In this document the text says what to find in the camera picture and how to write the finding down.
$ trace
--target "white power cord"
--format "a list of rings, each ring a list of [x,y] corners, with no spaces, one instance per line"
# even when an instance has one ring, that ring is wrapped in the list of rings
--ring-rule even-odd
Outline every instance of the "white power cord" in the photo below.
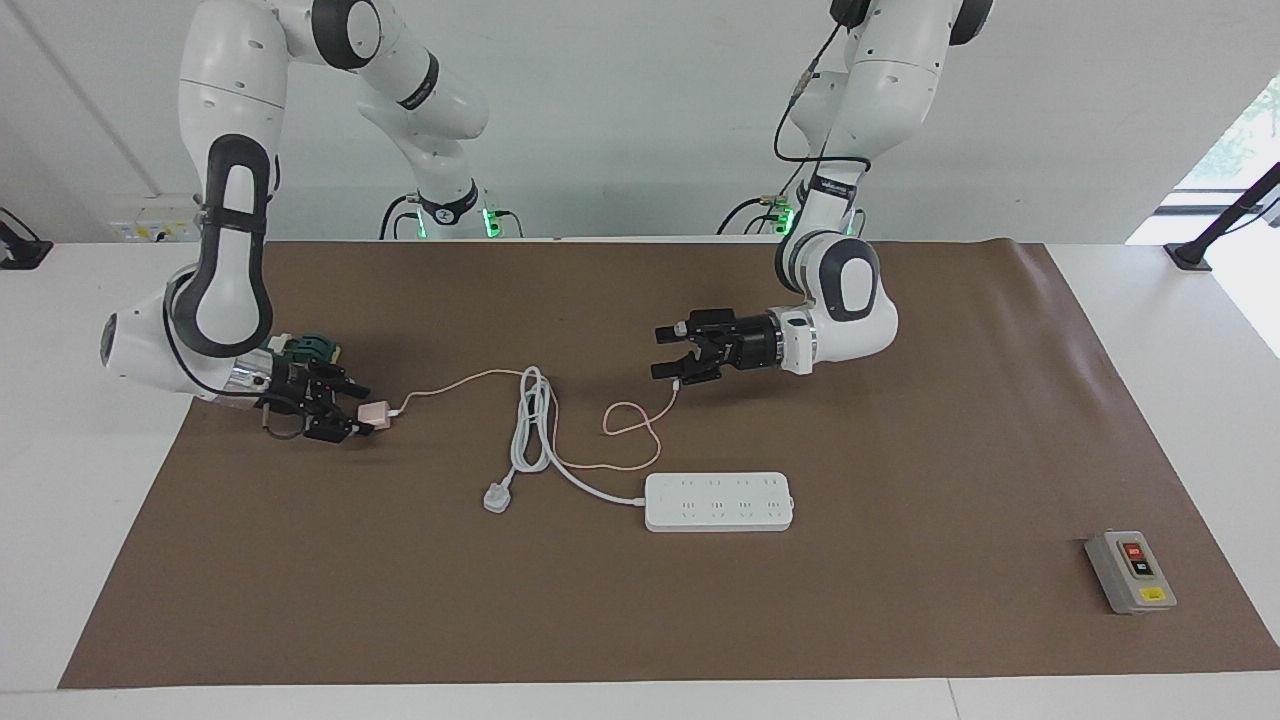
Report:
[[[659,413],[653,418],[649,416],[649,414],[645,411],[644,407],[634,402],[616,402],[611,405],[608,410],[605,410],[604,419],[602,420],[600,424],[600,429],[604,432],[604,434],[613,437],[644,428],[649,432],[649,436],[654,439],[654,445],[657,446],[654,456],[648,462],[643,465],[636,465],[634,468],[620,468],[617,465],[575,465],[572,462],[566,462],[559,457],[556,450],[556,437],[559,429],[559,413],[558,413],[558,402],[556,398],[556,391],[552,389],[550,380],[548,380],[547,377],[543,375],[541,370],[536,365],[525,369],[525,372],[522,373],[517,373],[516,370],[498,370],[498,369],[485,370],[483,373],[476,373],[474,375],[463,378],[440,389],[426,391],[426,392],[411,392],[404,398],[404,402],[401,405],[398,410],[390,410],[389,413],[387,413],[387,415],[388,418],[396,418],[402,415],[408,409],[410,401],[412,401],[415,397],[431,397],[435,395],[442,395],[460,386],[463,386],[471,380],[476,380],[495,374],[520,377],[520,402],[516,406],[516,429],[511,437],[511,470],[507,471],[507,475],[502,479],[502,482],[493,483],[489,486],[489,489],[484,495],[485,510],[489,510],[490,512],[503,512],[504,510],[507,510],[507,507],[511,505],[511,483],[512,480],[515,480],[516,475],[521,473],[541,473],[547,468],[556,468],[561,473],[561,475],[564,477],[564,479],[573,483],[584,492],[594,497],[598,497],[605,502],[613,502],[617,505],[628,505],[632,507],[644,506],[645,501],[643,497],[626,498],[599,491],[584,483],[581,479],[573,475],[573,473],[570,469],[572,468],[577,470],[636,471],[636,470],[644,470],[645,468],[649,468],[654,462],[657,462],[658,459],[662,456],[662,439],[658,437],[658,433],[653,429],[653,423],[666,416],[667,413],[669,413],[671,409],[676,405],[676,397],[680,395],[680,380],[672,382],[671,402],[667,404],[667,406],[662,410],[662,413]],[[618,430],[609,429],[609,416],[613,414],[614,410],[620,407],[630,407],[635,410],[636,413],[639,413],[641,421],[635,425],[628,425]],[[535,434],[540,445],[540,451],[538,457],[530,461],[529,442],[530,439],[532,439]]]

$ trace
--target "white plug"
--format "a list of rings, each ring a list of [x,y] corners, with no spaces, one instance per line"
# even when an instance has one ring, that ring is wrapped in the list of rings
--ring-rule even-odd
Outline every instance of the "white plug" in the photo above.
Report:
[[[385,400],[381,402],[366,402],[356,410],[356,419],[369,423],[375,430],[385,430],[392,427],[392,418],[398,415]]]
[[[502,514],[511,505],[511,489],[502,483],[493,483],[484,493],[484,509],[493,514]]]

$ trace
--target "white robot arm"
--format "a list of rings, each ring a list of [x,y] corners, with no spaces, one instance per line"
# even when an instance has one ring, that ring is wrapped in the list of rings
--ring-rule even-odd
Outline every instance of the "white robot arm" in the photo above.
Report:
[[[808,375],[818,363],[865,357],[893,342],[897,307],[884,292],[879,259],[870,245],[850,236],[858,183],[872,160],[924,123],[948,45],[977,36],[991,5],[992,0],[832,4],[832,17],[850,31],[849,72],[814,74],[814,59],[788,104],[810,156],[778,155],[818,163],[800,215],[776,255],[778,279],[805,301],[750,318],[726,309],[695,310],[685,322],[658,328],[659,343],[691,341],[696,347],[675,363],[654,365],[655,379],[714,380],[723,365],[780,366]]]
[[[102,364],[161,389],[301,415],[308,437],[339,442],[371,428],[347,418],[334,393],[367,389],[335,365],[289,366],[260,350],[273,320],[262,245],[291,61],[360,77],[358,109],[413,168],[431,237],[484,237],[483,191],[458,141],[484,131],[488,102],[442,68],[388,0],[206,0],[178,97],[182,140],[205,188],[200,260],[111,315]]]

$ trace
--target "white table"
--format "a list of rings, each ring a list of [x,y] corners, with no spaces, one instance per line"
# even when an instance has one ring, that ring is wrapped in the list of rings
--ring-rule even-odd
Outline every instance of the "white table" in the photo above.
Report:
[[[1115,264],[1157,247],[1051,252],[1280,637],[1280,360],[1212,275]],[[1280,673],[54,692],[189,405],[109,377],[100,331],[195,254],[61,245],[0,274],[0,719],[1280,717]]]

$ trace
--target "power strip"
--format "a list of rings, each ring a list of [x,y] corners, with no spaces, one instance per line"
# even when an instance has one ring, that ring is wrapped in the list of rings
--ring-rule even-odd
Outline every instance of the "power strip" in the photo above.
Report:
[[[795,507],[781,473],[654,473],[644,502],[655,533],[781,533]]]

